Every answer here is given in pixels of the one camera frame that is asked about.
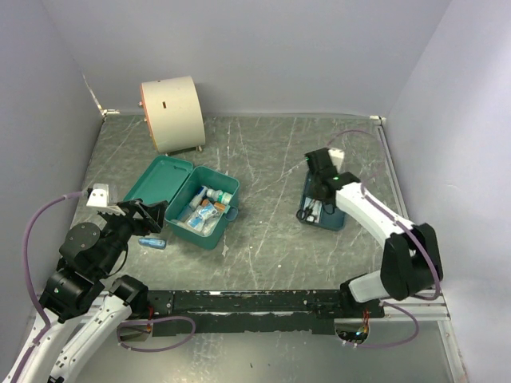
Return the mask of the teal divided tray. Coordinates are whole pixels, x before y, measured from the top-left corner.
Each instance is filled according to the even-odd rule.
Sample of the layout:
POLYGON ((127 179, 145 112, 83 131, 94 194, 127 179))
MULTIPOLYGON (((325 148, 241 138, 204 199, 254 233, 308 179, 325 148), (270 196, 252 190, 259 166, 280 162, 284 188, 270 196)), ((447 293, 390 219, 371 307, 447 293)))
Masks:
MULTIPOLYGON (((311 179, 311 177, 308 172, 306 175, 304 185, 303 185, 303 193, 302 193, 302 197, 300 200, 298 210, 300 210, 303 207, 306 198, 311 199, 306 196, 307 189, 308 189, 309 183, 310 183, 310 179, 311 179)), ((333 205, 328 205, 325 203, 322 203, 322 204, 323 204, 323 211, 322 211, 321 219, 320 219, 319 223, 309 223, 309 222, 301 221, 297 217, 297 212, 295 213, 295 217, 301 223, 312 225, 314 227, 319 227, 319 228, 322 228, 325 230, 330 230, 330 231, 342 230, 344 227, 344 224, 345 224, 346 214, 343 211, 340 211, 337 207, 334 207, 333 205)))

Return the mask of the black scissors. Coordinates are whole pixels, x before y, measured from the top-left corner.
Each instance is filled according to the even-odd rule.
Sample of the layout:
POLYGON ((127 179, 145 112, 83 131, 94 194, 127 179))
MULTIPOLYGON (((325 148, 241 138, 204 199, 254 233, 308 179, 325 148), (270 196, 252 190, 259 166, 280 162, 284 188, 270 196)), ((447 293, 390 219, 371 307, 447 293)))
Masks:
POLYGON ((297 217, 299 220, 307 222, 307 217, 309 216, 309 213, 310 213, 310 205, 311 205, 311 202, 314 200, 316 200, 316 199, 306 198, 303 207, 297 211, 297 217))

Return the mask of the teal medicine kit box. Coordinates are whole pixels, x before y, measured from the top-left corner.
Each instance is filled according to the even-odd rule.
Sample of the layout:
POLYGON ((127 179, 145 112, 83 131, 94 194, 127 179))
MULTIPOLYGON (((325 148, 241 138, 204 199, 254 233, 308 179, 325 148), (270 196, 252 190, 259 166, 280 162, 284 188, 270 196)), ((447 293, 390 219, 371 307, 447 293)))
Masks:
POLYGON ((145 204, 167 201, 164 220, 173 234, 212 250, 238 215, 240 182, 205 166, 158 156, 125 199, 145 204))

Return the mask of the clear gauze packet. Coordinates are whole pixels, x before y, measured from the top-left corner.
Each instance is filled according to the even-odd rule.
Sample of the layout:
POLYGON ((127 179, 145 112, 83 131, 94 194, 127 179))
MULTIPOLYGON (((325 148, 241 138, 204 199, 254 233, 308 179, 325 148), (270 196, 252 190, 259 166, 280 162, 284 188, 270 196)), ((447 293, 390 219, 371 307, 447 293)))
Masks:
POLYGON ((186 211, 177 219, 179 225, 202 236, 210 235, 220 220, 221 214, 212 208, 199 206, 195 211, 186 211))

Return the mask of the blue white wipes packet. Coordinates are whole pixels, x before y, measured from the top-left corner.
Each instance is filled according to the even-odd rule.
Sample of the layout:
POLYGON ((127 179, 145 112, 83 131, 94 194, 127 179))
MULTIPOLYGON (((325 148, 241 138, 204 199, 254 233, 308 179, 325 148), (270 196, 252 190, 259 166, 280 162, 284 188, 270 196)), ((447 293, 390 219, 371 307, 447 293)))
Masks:
POLYGON ((217 217, 215 215, 213 204, 208 203, 204 206, 200 205, 185 222, 189 229, 194 231, 202 231, 204 225, 211 219, 217 217))

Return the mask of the brown bottle orange cap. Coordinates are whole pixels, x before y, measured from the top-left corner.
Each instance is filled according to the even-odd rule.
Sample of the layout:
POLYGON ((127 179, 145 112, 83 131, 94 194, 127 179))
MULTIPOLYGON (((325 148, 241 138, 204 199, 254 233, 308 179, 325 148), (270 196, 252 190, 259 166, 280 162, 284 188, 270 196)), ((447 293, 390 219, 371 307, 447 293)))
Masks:
POLYGON ((224 205, 222 203, 219 203, 219 202, 215 202, 213 204, 213 207, 214 207, 214 212, 215 212, 215 215, 222 215, 223 213, 225 213, 228 209, 228 206, 227 205, 224 205))

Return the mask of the white disinfectant bottle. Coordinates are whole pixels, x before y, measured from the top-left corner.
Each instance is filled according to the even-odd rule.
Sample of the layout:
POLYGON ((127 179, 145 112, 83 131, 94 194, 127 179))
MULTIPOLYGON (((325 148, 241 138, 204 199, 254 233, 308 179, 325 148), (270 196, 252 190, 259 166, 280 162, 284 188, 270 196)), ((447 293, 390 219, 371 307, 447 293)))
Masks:
POLYGON ((216 203, 222 203, 223 205, 229 205, 231 203, 233 195, 223 190, 214 190, 209 188, 206 192, 206 196, 216 203))

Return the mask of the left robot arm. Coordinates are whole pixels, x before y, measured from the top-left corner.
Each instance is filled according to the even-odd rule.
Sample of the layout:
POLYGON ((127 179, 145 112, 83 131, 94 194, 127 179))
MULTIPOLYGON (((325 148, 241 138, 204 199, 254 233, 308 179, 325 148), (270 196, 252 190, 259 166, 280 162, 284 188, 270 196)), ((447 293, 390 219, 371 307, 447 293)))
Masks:
POLYGON ((59 249, 61 258, 57 271, 46 282, 38 297, 30 275, 28 246, 30 233, 39 216, 53 205, 84 195, 92 197, 94 191, 78 191, 62 195, 40 207, 26 224, 22 237, 22 264, 30 300, 37 312, 36 322, 23 351, 7 375, 6 382, 27 382, 28 372, 35 368, 36 350, 50 341, 50 330, 57 325, 86 314, 93 300, 105 289, 101 282, 112 276, 112 268, 121 253, 128 250, 132 236, 160 233, 168 202, 163 200, 146 205, 141 199, 121 201, 98 207, 98 215, 105 221, 100 229, 93 223, 79 223, 72 227, 59 249))

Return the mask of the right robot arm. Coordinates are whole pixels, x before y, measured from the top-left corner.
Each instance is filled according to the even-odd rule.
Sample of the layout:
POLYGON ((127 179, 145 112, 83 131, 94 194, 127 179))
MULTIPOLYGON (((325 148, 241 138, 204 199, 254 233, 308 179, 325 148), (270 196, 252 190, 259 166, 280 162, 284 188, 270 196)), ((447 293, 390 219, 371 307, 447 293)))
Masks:
POLYGON ((433 301, 441 293, 442 261, 436 232, 428 223, 416 224, 373 196, 351 172, 341 172, 344 152, 321 148, 305 154, 312 199, 332 205, 362 225, 382 247, 380 269, 346 282, 340 311, 356 317, 367 302, 392 298, 433 301))

